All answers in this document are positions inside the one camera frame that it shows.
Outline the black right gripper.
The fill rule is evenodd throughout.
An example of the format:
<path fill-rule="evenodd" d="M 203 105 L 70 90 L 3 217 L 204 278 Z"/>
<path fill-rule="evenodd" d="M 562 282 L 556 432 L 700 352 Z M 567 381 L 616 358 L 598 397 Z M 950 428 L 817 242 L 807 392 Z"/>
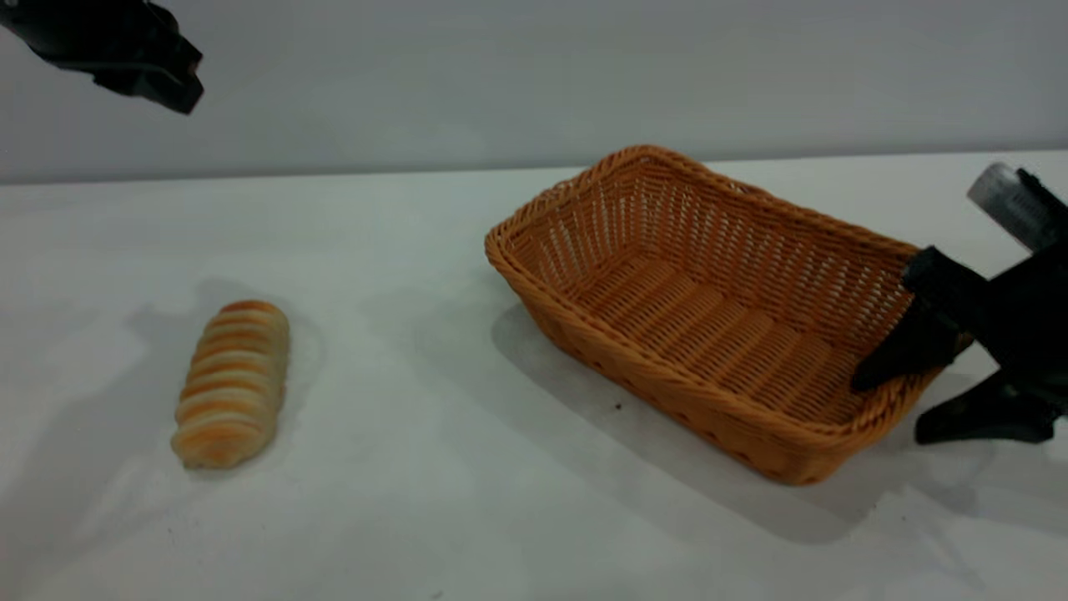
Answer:
<path fill-rule="evenodd" d="M 920 415 L 914 440 L 1052 440 L 1065 415 L 1065 246 L 1036 251 L 992 279 L 928 247 L 905 267 L 904 286 L 916 297 L 859 362 L 851 388 L 948 366 L 974 338 L 999 369 Z"/>

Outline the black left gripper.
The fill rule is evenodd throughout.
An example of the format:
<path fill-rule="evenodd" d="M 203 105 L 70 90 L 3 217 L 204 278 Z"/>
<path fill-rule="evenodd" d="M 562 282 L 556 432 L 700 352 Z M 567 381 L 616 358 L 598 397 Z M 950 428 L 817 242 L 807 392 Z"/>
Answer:
<path fill-rule="evenodd" d="M 150 1 L 4 1 L 3 27 L 34 54 L 93 83 L 188 115 L 204 94 L 203 54 Z"/>

